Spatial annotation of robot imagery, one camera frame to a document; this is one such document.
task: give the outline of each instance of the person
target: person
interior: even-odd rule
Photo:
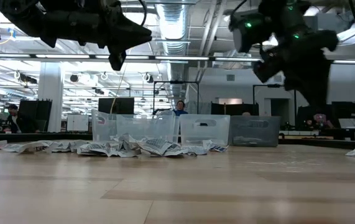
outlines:
[[[188,114],[184,111],[185,103],[182,100],[177,101],[176,110],[173,110],[176,116],[180,116],[181,114]]]
[[[17,105],[9,105],[9,117],[7,120],[11,124],[11,133],[39,133],[35,120],[22,114]]]

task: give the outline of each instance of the column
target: column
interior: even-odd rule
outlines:
[[[64,71],[60,62],[40,64],[38,100],[52,100],[48,132],[61,131],[63,109]]]

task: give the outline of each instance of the air duct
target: air duct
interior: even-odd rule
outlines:
[[[157,4],[160,33],[165,40],[185,40],[188,33],[188,6],[184,4]],[[163,42],[165,55],[186,55],[188,44],[186,42]],[[168,63],[168,79],[187,81],[188,64]],[[173,98],[185,96],[186,85],[171,85]]]

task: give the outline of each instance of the clear plastic bin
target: clear plastic bin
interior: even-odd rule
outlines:
[[[116,115],[118,136],[130,134],[134,139],[163,138],[173,141],[175,115]]]
[[[92,110],[92,131],[94,141],[109,141],[128,133],[134,139],[164,138],[177,142],[175,137],[176,116],[107,114]]]
[[[229,143],[232,146],[277,147],[279,116],[231,116]]]
[[[93,141],[106,142],[118,135],[116,129],[116,115],[91,110],[91,131]]]
[[[228,144],[230,115],[182,114],[180,128],[183,145],[202,145],[212,140],[220,146]]]

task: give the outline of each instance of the black equipment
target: black equipment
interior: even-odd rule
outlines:
[[[355,119],[355,102],[332,102],[333,113],[338,119]]]
[[[115,98],[100,98],[98,100],[98,111],[110,114],[111,107]],[[134,98],[118,97],[116,98],[113,114],[134,114]]]
[[[152,40],[151,30],[126,18],[117,0],[0,0],[0,12],[27,35],[40,37],[53,48],[57,39],[107,46],[109,62],[117,71],[127,49]]]
[[[287,0],[263,0],[258,12],[237,12],[230,16],[229,30],[233,33],[238,52],[248,52],[260,44],[263,61],[254,64],[253,71],[262,83],[283,71],[287,91],[299,91],[312,106],[326,104],[331,61],[322,48],[334,51],[338,37],[332,30],[312,30],[303,15],[311,6],[307,1],[288,4]],[[262,43],[275,35],[278,46],[263,50]]]

